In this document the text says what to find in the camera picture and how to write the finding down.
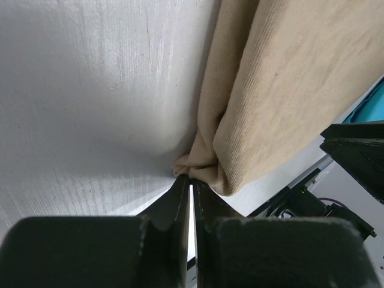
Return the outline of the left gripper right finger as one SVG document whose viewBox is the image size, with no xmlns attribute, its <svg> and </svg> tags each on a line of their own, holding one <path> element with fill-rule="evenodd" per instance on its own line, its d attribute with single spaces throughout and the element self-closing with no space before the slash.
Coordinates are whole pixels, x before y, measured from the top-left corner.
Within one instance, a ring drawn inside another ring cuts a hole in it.
<svg viewBox="0 0 384 288">
<path fill-rule="evenodd" d="M 379 287 L 358 231 L 339 218 L 247 218 L 193 181 L 199 287 Z"/>
</svg>

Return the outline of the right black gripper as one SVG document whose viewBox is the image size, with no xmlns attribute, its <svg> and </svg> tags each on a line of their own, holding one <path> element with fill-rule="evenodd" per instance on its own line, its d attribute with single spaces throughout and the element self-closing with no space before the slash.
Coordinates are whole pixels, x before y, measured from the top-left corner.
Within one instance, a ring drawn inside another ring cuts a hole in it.
<svg viewBox="0 0 384 288">
<path fill-rule="evenodd" d="M 383 122 L 332 124 L 325 129 L 321 150 L 336 161 L 379 203 L 383 203 Z M 374 228 L 356 213 L 335 202 L 323 203 L 305 187 L 284 188 L 267 202 L 264 217 L 333 217 L 349 221 L 362 237 L 375 237 Z"/>
</svg>

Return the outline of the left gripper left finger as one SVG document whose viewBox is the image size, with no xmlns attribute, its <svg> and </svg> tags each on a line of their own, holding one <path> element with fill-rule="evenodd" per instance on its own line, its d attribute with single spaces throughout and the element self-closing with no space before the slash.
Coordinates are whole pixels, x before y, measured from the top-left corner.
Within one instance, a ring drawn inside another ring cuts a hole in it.
<svg viewBox="0 0 384 288">
<path fill-rule="evenodd" d="M 2 287 L 184 287 L 190 180 L 135 216 L 29 217 L 1 245 Z"/>
</svg>

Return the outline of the beige t shirt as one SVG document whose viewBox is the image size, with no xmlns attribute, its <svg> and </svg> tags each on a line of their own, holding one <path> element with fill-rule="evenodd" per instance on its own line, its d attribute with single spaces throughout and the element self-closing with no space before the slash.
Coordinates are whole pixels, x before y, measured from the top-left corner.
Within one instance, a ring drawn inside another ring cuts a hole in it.
<svg viewBox="0 0 384 288">
<path fill-rule="evenodd" d="M 229 196 L 290 160 L 383 74 L 382 1 L 223 1 L 190 152 Z"/>
</svg>

